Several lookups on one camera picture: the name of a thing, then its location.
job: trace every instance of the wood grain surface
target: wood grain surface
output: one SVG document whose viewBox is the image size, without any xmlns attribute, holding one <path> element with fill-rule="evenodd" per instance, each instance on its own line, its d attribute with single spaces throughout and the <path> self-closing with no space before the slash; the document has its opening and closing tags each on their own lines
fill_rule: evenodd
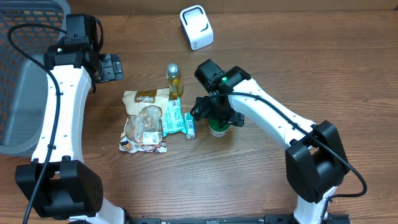
<svg viewBox="0 0 398 224">
<path fill-rule="evenodd" d="M 199 4 L 206 13 L 393 10 L 396 0 L 68 0 L 72 13 L 179 14 Z"/>
<path fill-rule="evenodd" d="M 239 65 L 268 94 L 317 123 L 339 130 L 347 157 L 369 185 L 361 198 L 337 199 L 333 213 L 357 223 L 396 223 L 398 215 L 398 12 L 272 12 L 213 14 L 215 41 L 192 52 L 178 15 L 99 16 L 103 52 L 120 54 L 123 81 L 90 93 L 83 125 L 86 165 L 103 181 L 105 197 L 134 217 L 253 217 L 290 213 L 297 195 L 285 174 L 284 152 L 249 119 L 223 138 L 206 121 L 197 137 L 167 137 L 165 154 L 119 151 L 126 120 L 125 90 L 167 86 L 169 63 L 182 70 L 183 112 L 206 91 L 193 73 L 211 58 Z M 27 200 L 14 181 L 29 158 L 0 157 L 0 223 L 20 223 Z M 350 172 L 338 193 L 359 192 Z M 32 212 L 29 223 L 41 220 Z"/>
</svg>

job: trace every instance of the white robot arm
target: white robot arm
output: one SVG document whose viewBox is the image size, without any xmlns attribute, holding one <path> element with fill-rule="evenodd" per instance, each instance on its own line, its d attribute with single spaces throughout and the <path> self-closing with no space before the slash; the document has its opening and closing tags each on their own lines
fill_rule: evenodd
<svg viewBox="0 0 398 224">
<path fill-rule="evenodd" d="M 61 162 L 64 156 L 69 156 L 71 161 L 84 163 L 81 151 L 81 130 L 83 127 L 83 112 L 88 92 L 91 88 L 91 78 L 84 67 L 74 68 L 73 65 L 55 66 L 52 70 L 58 81 L 61 95 L 60 119 L 57 135 L 50 162 Z M 55 116 L 55 88 L 49 76 L 49 92 L 44 114 L 44 123 L 41 138 L 32 155 L 32 161 L 38 159 L 43 163 L 47 155 L 47 145 L 52 131 Z M 115 207 L 106 198 L 102 199 L 101 210 L 93 217 L 87 215 L 71 216 L 70 221 L 84 220 L 92 224 L 125 224 L 124 210 Z"/>
<path fill-rule="evenodd" d="M 328 198 L 349 169 L 318 143 L 347 161 L 337 129 L 327 121 L 316 125 L 287 109 L 239 67 L 225 72 L 209 59 L 195 76 L 210 96 L 197 98 L 191 110 L 195 120 L 217 119 L 222 128 L 227 123 L 242 126 L 244 116 L 249 117 L 285 150 L 287 179 L 298 193 L 291 221 L 320 224 L 327 218 Z M 313 146 L 320 149 L 311 155 Z"/>
<path fill-rule="evenodd" d="M 288 116 L 293 122 L 297 123 L 306 132 L 312 131 L 312 125 L 315 123 L 309 119 L 305 119 L 268 95 L 258 84 L 251 78 L 243 80 L 233 87 L 235 93 L 249 93 L 260 96 L 276 106 L 283 114 Z M 237 113 L 242 113 L 260 126 L 269 136 L 271 136 L 283 149 L 288 149 L 290 142 L 294 139 L 302 139 L 305 137 L 303 133 L 295 129 L 280 114 L 265 103 L 247 96 L 229 95 L 229 103 L 232 109 Z M 331 187 L 330 190 L 323 194 L 322 200 L 318 203 L 307 202 L 298 196 L 297 206 L 294 210 L 294 217 L 300 224 L 320 224 L 325 200 L 332 195 L 337 187 Z"/>
</svg>

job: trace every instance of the snack bag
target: snack bag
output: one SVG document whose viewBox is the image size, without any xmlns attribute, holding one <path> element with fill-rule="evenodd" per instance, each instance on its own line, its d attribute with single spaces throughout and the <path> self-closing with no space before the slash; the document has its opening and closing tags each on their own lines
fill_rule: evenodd
<svg viewBox="0 0 398 224">
<path fill-rule="evenodd" d="M 130 153 L 167 152 L 161 118 L 167 109 L 168 88 L 150 91 L 125 91 L 123 103 L 128 114 L 119 149 Z"/>
<path fill-rule="evenodd" d="M 163 137 L 167 134 L 181 131 L 186 133 L 184 117 L 181 112 L 180 99 L 170 100 L 165 115 L 162 118 Z"/>
<path fill-rule="evenodd" d="M 190 113 L 185 113 L 184 119 L 185 119 L 185 129 L 187 129 L 187 133 L 185 133 L 185 136 L 187 137 L 187 139 L 194 139 L 195 121 L 193 120 L 193 117 L 191 116 Z"/>
</svg>

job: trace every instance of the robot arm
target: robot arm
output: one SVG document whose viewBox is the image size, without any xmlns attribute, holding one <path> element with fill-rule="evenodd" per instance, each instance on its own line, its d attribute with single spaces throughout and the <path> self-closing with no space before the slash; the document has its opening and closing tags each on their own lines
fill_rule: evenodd
<svg viewBox="0 0 398 224">
<path fill-rule="evenodd" d="M 95 85 L 93 80 L 108 82 L 123 78 L 119 57 L 100 55 L 102 37 L 98 43 L 97 22 L 101 27 L 92 16 L 67 15 L 67 35 L 45 54 L 45 66 L 60 87 L 60 113 L 55 148 L 32 205 L 41 217 L 84 220 L 92 224 L 128 224 L 127 211 L 103 197 L 101 178 L 84 165 L 81 151 L 83 112 L 88 92 Z M 31 164 L 17 166 L 15 174 L 18 186 L 28 199 L 37 184 L 37 174 L 44 167 L 55 117 L 54 82 L 48 75 L 47 80 L 47 104 L 39 143 Z M 55 173 L 59 173 L 59 179 L 52 179 Z"/>
<path fill-rule="evenodd" d="M 251 118 L 285 150 L 287 179 L 298 194 L 291 221 L 300 224 L 321 223 L 328 215 L 326 213 L 321 217 L 326 199 L 333 195 L 349 170 L 321 147 L 311 155 L 308 149 L 318 146 L 307 134 L 319 139 L 347 161 L 337 129 L 328 121 L 316 125 L 293 113 L 269 96 L 239 67 L 224 72 L 209 59 L 198 66 L 195 76 L 210 96 L 197 98 L 193 109 L 195 120 L 217 119 L 219 128 L 222 128 L 227 123 L 242 126 L 245 116 Z M 307 134 L 294 128 L 268 104 L 244 94 L 268 101 Z"/>
<path fill-rule="evenodd" d="M 57 79 L 63 95 L 61 97 L 58 131 L 55 136 L 56 150 L 52 151 L 50 162 L 60 162 L 63 156 L 70 156 L 71 160 L 84 163 L 81 152 L 81 129 L 83 127 L 86 98 L 91 88 L 91 78 L 83 67 L 74 68 L 73 65 L 55 66 L 52 73 Z M 47 144 L 52 131 L 55 101 L 57 100 L 55 88 L 49 76 L 47 76 L 47 82 L 48 94 L 42 134 L 32 155 L 32 161 L 38 159 L 39 163 L 43 163 L 47 155 Z"/>
<path fill-rule="evenodd" d="M 252 78 L 249 80 L 243 80 L 234 86 L 233 92 L 259 95 L 276 106 L 292 121 L 299 124 L 301 128 L 307 132 L 312 131 L 311 125 L 315 124 L 313 121 L 291 112 L 291 110 L 287 109 L 284 105 L 280 104 L 268 95 Z M 293 139 L 302 139 L 305 136 L 289 124 L 275 110 L 261 101 L 239 95 L 229 95 L 228 101 L 235 112 L 241 113 L 252 119 L 258 126 L 260 126 L 260 128 L 269 134 L 283 150 L 290 147 L 290 142 Z"/>
</svg>

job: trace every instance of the yellow liquid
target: yellow liquid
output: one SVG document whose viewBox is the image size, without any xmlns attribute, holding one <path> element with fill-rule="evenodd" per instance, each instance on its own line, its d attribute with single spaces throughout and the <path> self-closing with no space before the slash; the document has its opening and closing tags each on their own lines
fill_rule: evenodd
<svg viewBox="0 0 398 224">
<path fill-rule="evenodd" d="M 182 83 L 180 82 L 179 77 L 174 80 L 169 80 L 169 89 L 170 89 L 170 99 L 175 100 L 177 98 L 181 98 L 184 89 Z"/>
</svg>

